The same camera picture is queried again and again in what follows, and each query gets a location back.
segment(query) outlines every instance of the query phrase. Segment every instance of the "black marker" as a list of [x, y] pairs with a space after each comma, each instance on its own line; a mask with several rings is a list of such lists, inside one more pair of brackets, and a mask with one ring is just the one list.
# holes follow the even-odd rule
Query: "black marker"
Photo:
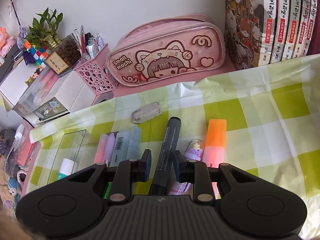
[[172, 155], [177, 147], [180, 127], [181, 120], [178, 117], [173, 116], [169, 119], [149, 195], [164, 194], [172, 167]]

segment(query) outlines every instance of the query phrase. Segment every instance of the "orange highlighter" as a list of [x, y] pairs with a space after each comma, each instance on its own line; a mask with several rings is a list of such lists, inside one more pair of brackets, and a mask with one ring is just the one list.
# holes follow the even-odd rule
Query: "orange highlighter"
[[[208, 167], [218, 168], [223, 162], [224, 152], [226, 148], [227, 120], [210, 119], [208, 125], [207, 138], [205, 140], [205, 148], [202, 161]], [[217, 197], [219, 192], [217, 183], [212, 183], [214, 195]]]

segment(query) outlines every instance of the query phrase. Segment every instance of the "metal screw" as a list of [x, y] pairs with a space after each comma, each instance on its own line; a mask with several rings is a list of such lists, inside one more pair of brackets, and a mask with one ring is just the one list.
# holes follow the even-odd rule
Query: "metal screw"
[[198, 195], [198, 200], [200, 200], [201, 202], [209, 202], [213, 200], [213, 196], [211, 196], [210, 194], [200, 194]]
[[124, 201], [125, 200], [125, 195], [123, 195], [121, 193], [112, 194], [110, 196], [110, 200], [112, 200], [114, 202]]

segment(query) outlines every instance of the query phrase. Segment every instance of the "manga book cover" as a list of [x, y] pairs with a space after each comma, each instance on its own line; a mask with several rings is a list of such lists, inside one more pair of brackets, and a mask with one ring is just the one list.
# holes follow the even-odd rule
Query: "manga book cover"
[[300, 24], [301, 3], [302, 0], [290, 0], [289, 25], [281, 60], [292, 58], [294, 45], [298, 34], [298, 27]]
[[270, 63], [281, 61], [281, 56], [284, 49], [284, 41], [287, 34], [287, 25], [290, 9], [289, 3], [290, 0], [277, 1], [277, 24]]
[[277, 0], [226, 0], [225, 43], [237, 69], [269, 64]]
[[318, 5], [317, 2], [318, 2], [318, 0], [311, 0], [310, 18], [309, 18], [309, 22], [308, 22], [309, 28], [308, 28], [307, 36], [306, 36], [306, 39], [304, 42], [302, 56], [307, 55], [307, 52], [308, 52], [308, 49], [310, 46], [312, 33], [313, 33], [315, 20], [316, 20], [317, 5]]
[[309, 22], [310, 11], [311, 11], [310, 8], [311, 8], [311, 0], [302, 0], [300, 25], [299, 25], [297, 40], [294, 46], [292, 58], [297, 58], [302, 56], [303, 46], [307, 38], [307, 32], [309, 29], [308, 24], [310, 23]]

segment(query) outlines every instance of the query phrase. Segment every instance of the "white wall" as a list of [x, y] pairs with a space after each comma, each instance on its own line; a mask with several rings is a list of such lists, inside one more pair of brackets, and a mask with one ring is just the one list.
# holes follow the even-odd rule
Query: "white wall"
[[[14, 14], [9, 17], [9, 0], [0, 0], [0, 15], [11, 32], [18, 33]], [[148, 21], [188, 13], [209, 15], [215, 24], [224, 29], [225, 0], [15, 0], [22, 25], [31, 25], [36, 13], [47, 7], [63, 12], [59, 27], [61, 37], [84, 25], [85, 32], [100, 33], [104, 42], [113, 48], [131, 29]]]
[[20, 124], [22, 124], [23, 118], [19, 116], [15, 111], [6, 111], [0, 106], [0, 130], [12, 129], [16, 130]]

